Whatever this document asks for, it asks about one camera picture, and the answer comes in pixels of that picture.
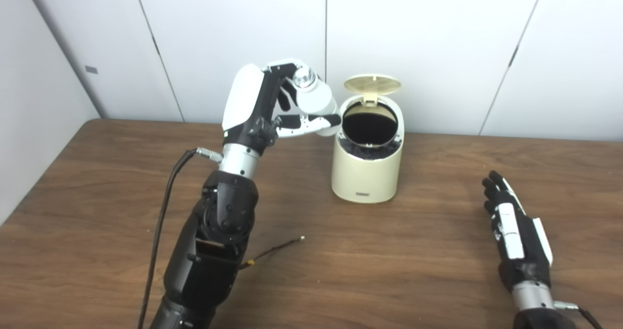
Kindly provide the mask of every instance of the small wire with yellow connector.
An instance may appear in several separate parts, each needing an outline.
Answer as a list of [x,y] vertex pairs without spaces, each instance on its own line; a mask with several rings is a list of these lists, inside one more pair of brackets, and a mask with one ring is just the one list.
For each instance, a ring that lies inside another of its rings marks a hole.
[[289,242],[285,242],[281,245],[275,246],[267,251],[262,252],[261,254],[259,254],[258,256],[255,256],[254,258],[252,258],[251,260],[248,260],[247,262],[244,262],[243,264],[240,265],[240,267],[238,269],[245,269],[247,267],[251,267],[252,265],[256,264],[256,261],[258,260],[258,258],[264,257],[266,255],[268,255],[269,253],[273,252],[273,251],[277,251],[279,249],[283,249],[284,247],[288,246],[288,245],[292,245],[293,243],[296,242],[300,242],[301,240],[305,239],[305,236],[300,236],[296,239],[292,239]]

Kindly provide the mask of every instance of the white wall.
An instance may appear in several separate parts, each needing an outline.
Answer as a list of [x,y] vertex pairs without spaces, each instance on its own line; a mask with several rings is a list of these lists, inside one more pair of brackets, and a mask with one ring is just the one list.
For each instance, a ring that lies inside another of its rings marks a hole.
[[220,123],[234,76],[298,58],[325,76],[325,0],[142,0],[187,121]]
[[98,117],[32,0],[0,0],[0,224]]
[[35,1],[103,116],[181,120],[138,0]]
[[482,134],[623,141],[623,0],[539,0]]
[[294,56],[338,101],[398,77],[408,131],[623,140],[623,0],[541,0],[527,30],[537,0],[142,0],[165,68],[139,0],[36,1],[108,117],[217,123],[240,67]]
[[478,134],[536,0],[328,0],[327,74],[383,73],[416,132]]

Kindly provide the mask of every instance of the black cable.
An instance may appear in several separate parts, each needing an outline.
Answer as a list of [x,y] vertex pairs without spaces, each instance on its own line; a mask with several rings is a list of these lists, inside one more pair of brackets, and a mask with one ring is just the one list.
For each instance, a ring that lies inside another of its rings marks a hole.
[[590,325],[592,325],[592,327],[594,327],[595,329],[603,329],[589,311],[578,307],[578,312],[590,323]]
[[143,295],[143,304],[141,306],[141,314],[138,316],[138,329],[143,329],[143,322],[145,321],[145,314],[147,313],[147,304],[149,303],[149,292],[151,291],[151,283],[154,279],[154,271],[156,269],[156,256],[158,255],[158,243],[160,243],[160,233],[162,232],[162,224],[165,221],[165,214],[167,205],[169,205],[169,198],[171,197],[171,189],[173,188],[173,181],[178,175],[178,172],[182,169],[188,160],[191,160],[193,155],[197,152],[196,149],[187,150],[180,158],[178,163],[173,167],[169,182],[166,184],[165,197],[162,201],[162,208],[160,209],[160,216],[158,216],[158,223],[156,224],[156,230],[154,231],[154,242],[151,247],[151,259],[149,260],[149,271],[147,272],[147,284],[145,285],[145,295]]

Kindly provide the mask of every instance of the robotic hand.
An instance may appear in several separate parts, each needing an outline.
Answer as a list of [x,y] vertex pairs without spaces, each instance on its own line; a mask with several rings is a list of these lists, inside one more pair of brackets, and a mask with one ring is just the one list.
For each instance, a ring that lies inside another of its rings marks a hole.
[[513,329],[576,329],[557,310],[580,311],[600,329],[590,313],[578,305],[552,300],[552,253],[541,220],[526,215],[517,195],[498,172],[491,171],[482,184],[488,199],[485,209],[491,215],[491,229],[501,257],[498,272],[517,306]]
[[[273,119],[276,102],[289,111],[290,100],[305,114]],[[335,134],[341,123],[338,111],[329,86],[299,60],[277,61],[263,70],[247,65],[238,72],[225,105],[223,154],[203,148],[189,151],[169,180],[161,219],[170,185],[185,161],[199,154],[219,163],[182,228],[165,271],[165,295],[150,328],[209,327],[216,307],[229,295],[247,249],[258,201],[252,178],[259,157],[276,138]],[[161,226],[159,222],[152,257]],[[152,276],[150,267],[147,297]],[[146,308],[144,302],[139,327]]]

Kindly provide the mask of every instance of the cream trash can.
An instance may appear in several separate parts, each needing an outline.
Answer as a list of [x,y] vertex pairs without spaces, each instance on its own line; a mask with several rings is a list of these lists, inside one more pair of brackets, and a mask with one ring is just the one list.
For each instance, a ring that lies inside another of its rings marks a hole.
[[340,107],[331,186],[337,196],[360,203],[390,200],[396,194],[403,153],[403,113],[387,97],[401,85],[382,74],[360,74],[344,87],[357,95]]

